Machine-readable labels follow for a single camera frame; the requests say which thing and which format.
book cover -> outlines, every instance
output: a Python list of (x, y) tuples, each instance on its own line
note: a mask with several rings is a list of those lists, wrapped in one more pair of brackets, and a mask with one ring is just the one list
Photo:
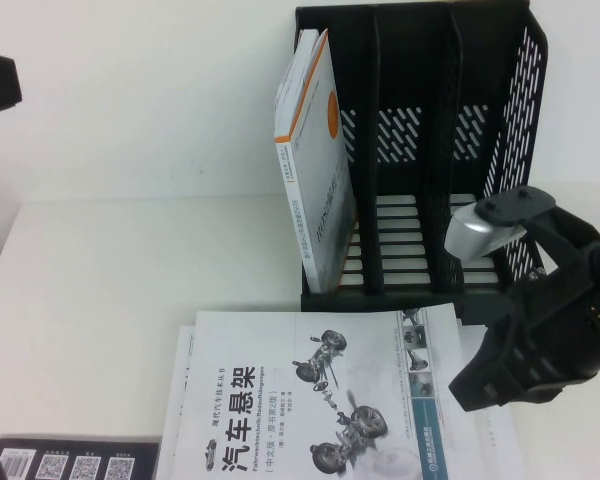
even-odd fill
[(480, 479), (453, 306), (198, 314), (173, 479)]

white book cover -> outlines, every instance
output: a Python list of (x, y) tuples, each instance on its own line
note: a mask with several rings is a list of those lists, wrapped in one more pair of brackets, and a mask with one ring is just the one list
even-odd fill
[(198, 314), (172, 478), (485, 479), (452, 306)]
[(355, 220), (328, 32), (304, 30), (276, 95), (274, 137), (309, 289), (337, 288)]

white paper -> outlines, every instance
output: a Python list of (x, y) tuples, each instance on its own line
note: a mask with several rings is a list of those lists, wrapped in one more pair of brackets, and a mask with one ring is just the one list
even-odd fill
[(194, 326), (180, 327), (178, 332), (178, 345), (171, 377), (171, 388), (169, 389), (167, 417), (160, 444), (156, 480), (170, 480), (171, 478), (195, 333), (196, 327)]
[[(327, 330), (346, 347), (325, 377), (303, 381), (292, 362), (307, 363)], [(356, 445), (333, 478), (490, 478), (474, 419), (447, 388), (461, 364), (452, 306), (413, 320), (401, 312), (199, 313), (172, 478), (324, 478), (310, 447), (340, 447), (338, 434), (351, 430), (338, 412), (352, 420), (364, 407), (380, 413), (373, 428), (381, 434), (364, 430), (366, 446)], [(315, 391), (325, 378), (326, 390)]]
[[(459, 326), (465, 364), (475, 356), (487, 331), (483, 325)], [(489, 478), (523, 480), (528, 478), (518, 444), (513, 416), (508, 406), (472, 412)]]

perforated holder panel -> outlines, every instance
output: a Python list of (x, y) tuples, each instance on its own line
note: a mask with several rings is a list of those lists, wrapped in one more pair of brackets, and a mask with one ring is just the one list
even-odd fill
[(456, 122), (454, 160), (462, 162), (480, 158), (488, 111), (487, 105), (465, 105), (460, 109)]
[[(485, 197), (527, 183), (546, 69), (546, 58), (540, 45), (542, 38), (535, 19), (528, 14), (528, 24), (517, 50), (515, 72), (509, 82), (502, 128), (496, 138), (485, 181)], [(538, 267), (537, 249), (526, 238), (508, 245), (505, 254), (510, 281), (518, 280)]]
[[(349, 162), (355, 162), (356, 112), (341, 110), (344, 141)], [(415, 162), (420, 140), (420, 107), (380, 110), (378, 120), (378, 163)]]

car suspension diagram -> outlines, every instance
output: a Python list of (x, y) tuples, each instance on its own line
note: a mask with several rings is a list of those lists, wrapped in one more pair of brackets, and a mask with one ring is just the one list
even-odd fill
[(300, 380), (318, 383), (320, 380), (327, 379), (327, 367), (331, 369), (331, 361), (347, 348), (347, 341), (340, 333), (333, 330), (326, 330), (320, 338), (311, 337), (311, 341), (321, 342), (322, 345), (306, 362), (293, 362), (293, 364), (297, 367), (296, 375)]
[(338, 410), (338, 405), (332, 399), (333, 393), (327, 390), (329, 386), (326, 375), (327, 367), (331, 370), (337, 386), (331, 362), (347, 347), (344, 336), (333, 330), (326, 330), (321, 338), (311, 337), (311, 340), (321, 342), (322, 345), (307, 362), (293, 362), (293, 364), (296, 366), (298, 378), (314, 383), (313, 390), (323, 395), (323, 400), (338, 414), (336, 422), (344, 427), (341, 431), (336, 431), (338, 444), (325, 442), (312, 445), (310, 448), (316, 468), (323, 473), (332, 474), (344, 470), (347, 460), (353, 463), (355, 454), (364, 450), (373, 439), (385, 435), (388, 428), (380, 411), (368, 406), (356, 406), (351, 392), (348, 392), (348, 397), (353, 406), (353, 412), (351, 416), (347, 416)]

